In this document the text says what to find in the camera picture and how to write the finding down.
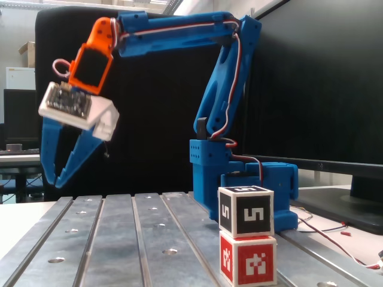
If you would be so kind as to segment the orange and blue gripper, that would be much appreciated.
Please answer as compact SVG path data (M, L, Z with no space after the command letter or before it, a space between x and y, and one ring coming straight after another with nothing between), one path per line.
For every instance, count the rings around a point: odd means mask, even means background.
M115 18L97 19L87 42L82 44L75 60L70 64L70 85L85 91L101 91L113 62L113 50L118 44L119 32L120 27ZM60 176L56 176L55 159L62 128L58 121L43 118L41 164L47 182L56 188L62 188L103 143L102 139L94 137L94 129L83 130L66 166Z

